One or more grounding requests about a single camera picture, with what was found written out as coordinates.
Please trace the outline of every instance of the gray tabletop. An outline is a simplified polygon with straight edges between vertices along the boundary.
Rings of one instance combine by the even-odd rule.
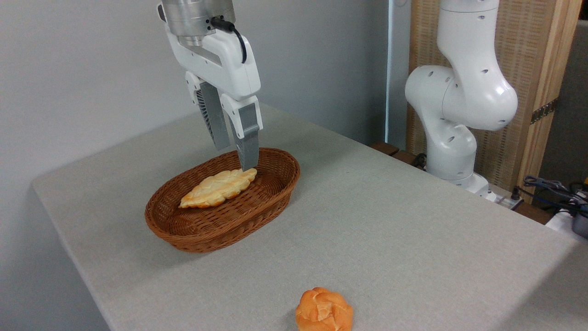
[[[315,286],[363,330],[588,330],[588,246],[369,147],[263,106],[260,144],[302,175],[244,240],[189,254],[145,204],[216,155],[193,115],[33,185],[112,330],[296,330]]]

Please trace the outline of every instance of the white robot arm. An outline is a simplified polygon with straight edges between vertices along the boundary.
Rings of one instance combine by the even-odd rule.
[[[494,50],[498,4],[441,0],[437,45],[453,68],[416,68],[405,89],[425,129],[427,172],[489,199],[488,182],[473,172],[477,145],[467,127],[499,130],[516,113]]]
[[[163,0],[159,17],[173,54],[186,72],[186,83],[218,150],[229,136],[230,119],[243,170],[257,165],[258,131],[263,128],[255,94],[261,84],[249,41],[235,29],[231,0]]]

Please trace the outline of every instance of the bun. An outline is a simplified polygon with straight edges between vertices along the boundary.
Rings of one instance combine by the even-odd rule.
[[[353,308],[343,296],[322,287],[304,292],[296,308],[299,331],[350,331]]]
[[[249,187],[257,175],[257,170],[251,168],[246,172],[241,169],[226,170],[204,179],[192,191],[186,194],[180,202],[180,208],[208,208],[216,207],[226,199],[232,199]]]

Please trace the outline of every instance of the cable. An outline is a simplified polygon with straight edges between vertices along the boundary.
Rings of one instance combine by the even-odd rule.
[[[568,190],[568,188],[565,187],[560,181],[545,180],[543,178],[539,178],[539,177],[535,177],[535,176],[525,176],[523,181],[524,181],[524,186],[526,186],[526,187],[539,187],[539,188],[543,188],[543,191],[549,190],[553,194],[558,195],[563,198],[566,198],[568,200],[574,200],[574,201],[578,201],[578,202],[580,202],[580,201],[588,202],[588,200],[586,200],[586,198],[579,196],[578,194],[573,193],[572,191]]]
[[[225,21],[222,17],[213,17],[211,18],[211,25],[215,29],[220,29],[225,32],[234,32],[237,35],[237,38],[239,38],[239,43],[241,44],[241,53],[243,54],[243,61],[241,63],[244,64],[245,61],[247,61],[247,49],[245,48],[245,41],[243,40],[243,37],[235,28],[235,24],[229,21]]]
[[[557,202],[553,202],[553,201],[549,201],[549,200],[545,200],[543,198],[540,198],[531,192],[525,191],[520,186],[515,186],[515,188],[518,189],[520,192],[525,193],[528,196],[531,196],[531,197],[541,201],[542,203],[546,203],[551,206],[555,206],[555,207],[559,207],[559,208],[566,209],[569,211],[573,211],[575,213],[579,213],[580,215],[582,215],[584,217],[588,217],[588,212],[585,209],[583,209],[582,207],[578,208],[577,206],[579,204],[577,204],[577,203],[561,204],[561,203],[557,203]]]

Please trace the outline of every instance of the brown wicker basket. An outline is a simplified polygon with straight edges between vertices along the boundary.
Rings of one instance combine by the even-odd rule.
[[[255,180],[236,198],[218,207],[178,208],[182,197],[204,178],[240,168],[236,151],[215,157],[165,183],[145,208],[147,225],[179,250],[205,253],[250,235],[280,215],[300,177],[300,166],[288,152],[260,148]]]

